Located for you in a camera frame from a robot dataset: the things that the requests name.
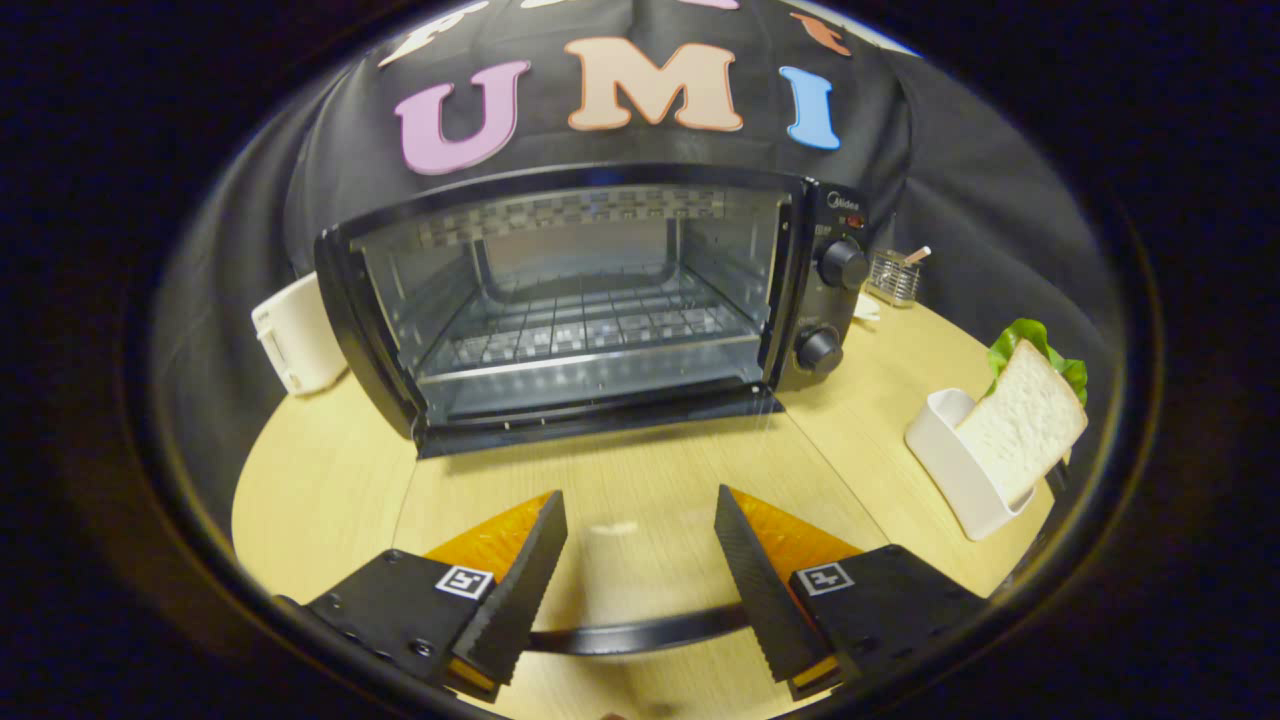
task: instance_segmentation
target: lettuce leaf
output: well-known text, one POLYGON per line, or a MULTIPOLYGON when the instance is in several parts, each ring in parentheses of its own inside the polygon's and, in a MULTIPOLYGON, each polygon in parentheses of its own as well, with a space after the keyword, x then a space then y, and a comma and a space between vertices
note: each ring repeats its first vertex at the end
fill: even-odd
POLYGON ((1000 374, 1005 372, 1009 359, 1014 355, 1014 348, 1018 347, 1018 342, 1021 340, 1030 342, 1036 346, 1036 350, 1041 351, 1041 355, 1048 357, 1050 365, 1071 386, 1071 389, 1075 391, 1075 397, 1080 400, 1080 406, 1083 407, 1089 397, 1084 387, 1089 382, 1089 372, 1084 366, 1084 360, 1064 359, 1056 350, 1048 346, 1048 331, 1044 329, 1044 324, 1027 318, 1014 320, 1014 324, 1005 328, 1005 332, 1000 333, 995 345, 987 350, 987 363, 991 365, 992 372, 996 373, 996 379, 987 388, 987 395, 996 392, 996 383, 1000 382, 1000 374))

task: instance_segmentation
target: blue letter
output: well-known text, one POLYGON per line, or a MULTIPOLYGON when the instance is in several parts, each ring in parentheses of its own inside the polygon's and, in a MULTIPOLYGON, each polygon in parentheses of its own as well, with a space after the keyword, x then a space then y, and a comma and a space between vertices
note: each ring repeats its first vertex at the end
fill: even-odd
POLYGON ((787 128, 791 140, 819 150, 840 149, 840 138, 831 129, 831 105, 827 102, 831 83, 827 78, 791 67, 780 68, 778 74, 791 82, 791 97, 796 104, 796 122, 787 128))

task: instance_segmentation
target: toaster oven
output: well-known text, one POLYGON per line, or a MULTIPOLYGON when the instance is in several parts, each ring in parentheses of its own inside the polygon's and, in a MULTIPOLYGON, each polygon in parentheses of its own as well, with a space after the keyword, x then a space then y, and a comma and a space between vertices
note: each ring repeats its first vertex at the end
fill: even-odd
POLYGON ((315 263, 353 374, 428 457, 780 410, 841 361, 867 222, 812 178, 568 167, 344 222, 315 263))

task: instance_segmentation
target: bread slice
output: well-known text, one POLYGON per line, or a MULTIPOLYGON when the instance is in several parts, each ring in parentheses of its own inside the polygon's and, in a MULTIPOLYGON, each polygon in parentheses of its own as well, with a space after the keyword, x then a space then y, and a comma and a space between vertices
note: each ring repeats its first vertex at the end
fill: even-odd
POLYGON ((1066 455, 1088 423, 1071 386, 1023 340, 996 392, 978 401, 956 434, 1012 507, 1066 455))

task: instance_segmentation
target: straw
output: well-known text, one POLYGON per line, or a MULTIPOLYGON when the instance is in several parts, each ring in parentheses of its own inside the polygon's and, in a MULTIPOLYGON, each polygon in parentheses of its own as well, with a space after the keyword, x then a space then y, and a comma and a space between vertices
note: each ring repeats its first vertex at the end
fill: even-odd
POLYGON ((925 258, 928 258, 929 252, 933 252, 933 251, 929 250, 928 245, 925 245, 924 247, 922 247, 922 249, 916 250, 915 252, 908 255, 902 260, 902 264, 904 265, 911 265, 911 264, 919 263, 920 260, 924 260, 925 258))

